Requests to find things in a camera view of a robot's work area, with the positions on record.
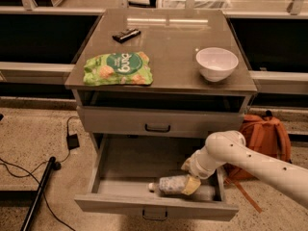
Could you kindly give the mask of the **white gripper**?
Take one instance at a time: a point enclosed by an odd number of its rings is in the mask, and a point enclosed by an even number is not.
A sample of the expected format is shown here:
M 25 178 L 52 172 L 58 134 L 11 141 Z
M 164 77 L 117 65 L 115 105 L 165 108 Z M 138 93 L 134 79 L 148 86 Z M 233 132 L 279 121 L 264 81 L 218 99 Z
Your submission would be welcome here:
M 211 156 L 205 146 L 196 150 L 181 166 L 182 170 L 191 174 L 186 176 L 184 189 L 181 193 L 185 195 L 195 193 L 201 186 L 200 179 L 209 178 L 222 165 L 223 161 L 219 161 L 214 156 Z

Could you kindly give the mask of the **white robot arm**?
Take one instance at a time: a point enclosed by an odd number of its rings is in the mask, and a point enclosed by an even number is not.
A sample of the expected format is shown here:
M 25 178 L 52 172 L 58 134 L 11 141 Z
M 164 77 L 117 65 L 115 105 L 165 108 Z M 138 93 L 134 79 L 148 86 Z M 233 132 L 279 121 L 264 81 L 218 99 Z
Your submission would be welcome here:
M 224 164 L 244 169 L 308 208 L 308 169 L 247 148 L 244 136 L 238 131 L 209 135 L 205 145 L 185 161 L 182 169 L 194 177 L 207 179 Z

